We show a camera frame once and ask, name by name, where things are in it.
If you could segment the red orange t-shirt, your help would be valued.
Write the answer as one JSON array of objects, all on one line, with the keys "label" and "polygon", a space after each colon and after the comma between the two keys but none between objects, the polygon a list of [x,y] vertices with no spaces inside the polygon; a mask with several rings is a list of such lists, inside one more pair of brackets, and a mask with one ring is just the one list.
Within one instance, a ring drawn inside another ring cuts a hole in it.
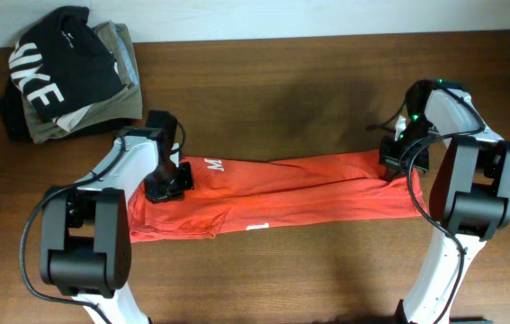
[{"label": "red orange t-shirt", "polygon": [[419,178],[387,181],[376,150],[252,162],[187,157],[194,188],[152,203],[140,186],[130,198],[133,243],[213,239],[219,234],[336,221],[415,218]]}]

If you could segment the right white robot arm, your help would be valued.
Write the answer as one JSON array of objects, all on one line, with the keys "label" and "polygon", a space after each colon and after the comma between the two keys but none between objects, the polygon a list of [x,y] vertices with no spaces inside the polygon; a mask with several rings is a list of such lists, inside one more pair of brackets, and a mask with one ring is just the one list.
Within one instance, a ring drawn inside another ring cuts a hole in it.
[{"label": "right white robot arm", "polygon": [[380,143],[386,178],[407,179],[414,207],[432,228],[416,282],[395,323],[449,323],[465,274],[510,222],[510,141],[493,131],[463,85],[417,80]]}]

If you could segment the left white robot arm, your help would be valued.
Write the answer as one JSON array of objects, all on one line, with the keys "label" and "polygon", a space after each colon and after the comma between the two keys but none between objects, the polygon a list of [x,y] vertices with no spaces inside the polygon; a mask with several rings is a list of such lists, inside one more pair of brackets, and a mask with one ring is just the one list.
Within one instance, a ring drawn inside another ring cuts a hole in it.
[{"label": "left white robot arm", "polygon": [[120,129],[112,150],[86,176],[51,187],[40,203],[41,280],[95,323],[151,321],[128,285],[128,206],[139,188],[151,204],[181,200],[192,190],[191,167],[174,141],[181,128],[170,112],[150,112],[144,126]]}]

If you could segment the olive folded garment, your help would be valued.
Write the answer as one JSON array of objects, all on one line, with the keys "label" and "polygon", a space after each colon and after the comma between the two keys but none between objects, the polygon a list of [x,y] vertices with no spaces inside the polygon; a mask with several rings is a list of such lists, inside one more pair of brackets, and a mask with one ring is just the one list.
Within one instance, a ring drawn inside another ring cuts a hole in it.
[{"label": "olive folded garment", "polygon": [[53,121],[41,121],[31,103],[26,98],[23,98],[23,114],[34,143],[41,144],[48,140],[62,140],[64,136],[72,132],[109,120],[124,118],[133,121],[142,118],[143,103],[140,83],[139,85],[134,85],[130,81],[117,55],[118,35],[133,47],[127,26],[123,23],[111,21],[103,22],[94,27],[94,33],[117,60],[118,75],[124,83],[123,89],[105,101],[92,104],[83,120],[70,132],[62,130]]}]

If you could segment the white folded garment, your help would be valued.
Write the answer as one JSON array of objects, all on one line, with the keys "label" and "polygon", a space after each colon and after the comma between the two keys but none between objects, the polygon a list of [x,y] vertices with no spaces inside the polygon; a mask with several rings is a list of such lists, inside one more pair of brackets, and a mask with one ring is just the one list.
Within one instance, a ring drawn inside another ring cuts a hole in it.
[{"label": "white folded garment", "polygon": [[72,131],[79,122],[83,120],[92,105],[84,106],[74,112],[70,112],[59,117],[54,118],[52,121],[62,130],[66,132]]}]

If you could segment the light blue folded garment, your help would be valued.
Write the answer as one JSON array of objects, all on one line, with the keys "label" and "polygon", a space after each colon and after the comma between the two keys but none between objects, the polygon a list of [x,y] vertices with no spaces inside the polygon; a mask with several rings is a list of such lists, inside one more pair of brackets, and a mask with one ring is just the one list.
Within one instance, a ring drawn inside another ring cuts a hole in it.
[{"label": "light blue folded garment", "polygon": [[139,72],[136,64],[136,59],[134,56],[134,49],[130,43],[124,40],[120,35],[117,36],[117,55],[119,57],[119,61],[124,66],[126,74],[128,75],[130,81],[134,85],[139,85]]}]

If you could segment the black folded shirt white letters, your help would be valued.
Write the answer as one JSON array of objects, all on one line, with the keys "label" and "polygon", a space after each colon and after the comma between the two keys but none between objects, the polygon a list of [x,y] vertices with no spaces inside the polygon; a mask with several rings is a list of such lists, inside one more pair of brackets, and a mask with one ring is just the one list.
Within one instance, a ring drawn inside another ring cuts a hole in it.
[{"label": "black folded shirt white letters", "polygon": [[62,6],[15,43],[11,79],[48,122],[107,100],[123,89],[116,59],[87,25],[89,9]]}]

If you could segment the black folded garment bottom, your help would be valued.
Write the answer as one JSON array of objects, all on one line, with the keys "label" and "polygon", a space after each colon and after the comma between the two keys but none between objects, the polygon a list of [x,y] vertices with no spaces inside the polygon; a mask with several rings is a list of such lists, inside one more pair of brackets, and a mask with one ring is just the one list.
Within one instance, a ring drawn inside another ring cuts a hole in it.
[{"label": "black folded garment bottom", "polygon": [[[20,91],[12,81],[6,82],[3,96],[0,98],[0,117],[10,141],[32,142],[31,134],[23,114],[22,98]],[[104,121],[82,130],[77,130],[64,136],[62,139],[73,139],[83,136],[97,135],[110,131],[117,131],[124,126],[129,126],[130,120],[119,118]]]}]

